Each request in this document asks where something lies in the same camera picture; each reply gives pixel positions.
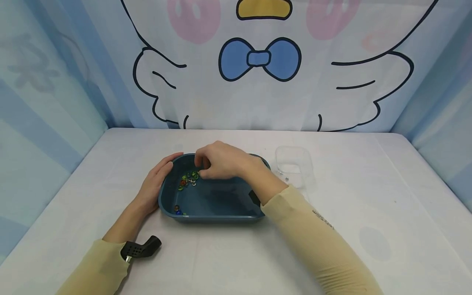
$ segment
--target black handle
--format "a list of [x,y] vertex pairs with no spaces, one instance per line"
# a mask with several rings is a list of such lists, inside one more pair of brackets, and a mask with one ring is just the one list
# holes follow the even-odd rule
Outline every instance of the black handle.
[[123,249],[121,249],[121,257],[126,260],[127,256],[134,258],[143,258],[152,256],[157,249],[162,245],[162,242],[156,236],[151,236],[144,245],[135,242],[126,242]]

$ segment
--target cartoon bird backdrop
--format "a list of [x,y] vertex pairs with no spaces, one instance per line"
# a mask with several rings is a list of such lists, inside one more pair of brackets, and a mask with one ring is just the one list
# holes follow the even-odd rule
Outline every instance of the cartoon bird backdrop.
[[382,102],[404,106],[395,94],[418,86],[458,13],[438,0],[121,2],[142,42],[135,86],[180,128],[345,131],[398,116]]

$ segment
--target white table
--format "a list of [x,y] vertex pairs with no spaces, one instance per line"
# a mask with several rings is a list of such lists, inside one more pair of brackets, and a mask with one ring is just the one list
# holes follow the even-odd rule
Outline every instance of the white table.
[[[53,294],[162,157],[222,140],[274,164],[306,148],[310,202],[354,248],[386,294],[470,294],[472,215],[396,134],[111,129],[0,267],[0,293]],[[121,294],[321,294],[270,221],[183,225],[160,212],[137,241],[162,240],[135,261]]]

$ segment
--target light blue wall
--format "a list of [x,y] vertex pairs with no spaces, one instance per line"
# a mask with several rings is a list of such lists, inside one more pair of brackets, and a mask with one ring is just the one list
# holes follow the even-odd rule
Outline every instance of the light blue wall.
[[410,140],[472,211],[472,13],[392,132]]
[[40,8],[0,3],[0,263],[113,121]]

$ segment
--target clear plastic container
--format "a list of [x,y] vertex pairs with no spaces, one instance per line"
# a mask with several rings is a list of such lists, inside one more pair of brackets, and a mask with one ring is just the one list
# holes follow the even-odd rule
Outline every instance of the clear plastic container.
[[296,187],[310,203],[310,194],[315,189],[310,153],[299,146],[279,146],[275,150],[276,165],[273,172],[285,183]]

